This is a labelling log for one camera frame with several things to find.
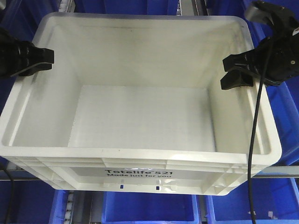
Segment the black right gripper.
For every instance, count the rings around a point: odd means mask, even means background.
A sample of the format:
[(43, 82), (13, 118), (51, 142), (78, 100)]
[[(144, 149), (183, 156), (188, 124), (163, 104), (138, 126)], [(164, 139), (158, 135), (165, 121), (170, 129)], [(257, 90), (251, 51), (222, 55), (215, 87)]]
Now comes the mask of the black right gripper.
[[(223, 59), (223, 67), (228, 72), (221, 80), (221, 89), (253, 86), (253, 78), (258, 80), (264, 70), (271, 38), (266, 37), (252, 50), (231, 54)], [(299, 75), (299, 36), (293, 35), (273, 43), (264, 83), (279, 86), (284, 81)]]

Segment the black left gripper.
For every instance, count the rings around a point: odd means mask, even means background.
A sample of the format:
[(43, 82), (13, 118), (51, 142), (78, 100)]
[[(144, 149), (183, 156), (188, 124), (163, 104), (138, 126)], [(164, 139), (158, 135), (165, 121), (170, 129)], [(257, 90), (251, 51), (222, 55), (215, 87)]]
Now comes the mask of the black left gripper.
[(0, 78), (8, 78), (16, 70), (26, 70), (20, 77), (29, 77), (39, 71), (50, 70), (54, 63), (54, 50), (36, 47), (32, 42), (16, 40), (7, 30), (0, 28)]

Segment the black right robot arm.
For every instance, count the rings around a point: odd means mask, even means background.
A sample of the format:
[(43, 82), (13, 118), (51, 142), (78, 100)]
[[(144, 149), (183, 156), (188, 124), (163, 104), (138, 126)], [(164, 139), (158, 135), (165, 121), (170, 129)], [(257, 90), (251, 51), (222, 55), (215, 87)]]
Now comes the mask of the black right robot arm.
[(288, 8), (267, 2), (254, 1), (245, 11), (245, 18), (269, 26), (272, 36), (259, 45), (240, 54), (223, 59), (226, 75), (220, 80), (221, 88), (229, 90), (253, 86), (254, 78), (264, 78), (266, 85), (278, 86), (299, 74), (299, 35), (293, 32), (299, 22)]

